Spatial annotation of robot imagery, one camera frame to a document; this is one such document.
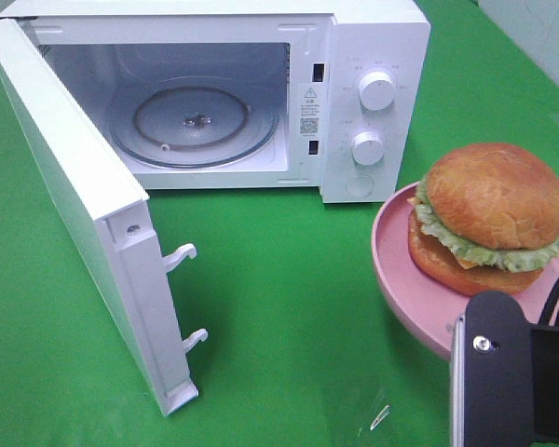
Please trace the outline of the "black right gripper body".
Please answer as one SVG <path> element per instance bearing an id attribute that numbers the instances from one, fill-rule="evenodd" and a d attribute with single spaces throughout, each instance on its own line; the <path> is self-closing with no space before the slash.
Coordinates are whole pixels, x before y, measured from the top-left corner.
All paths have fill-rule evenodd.
<path id="1" fill-rule="evenodd" d="M 559 278 L 531 336 L 535 432 L 559 440 Z"/>

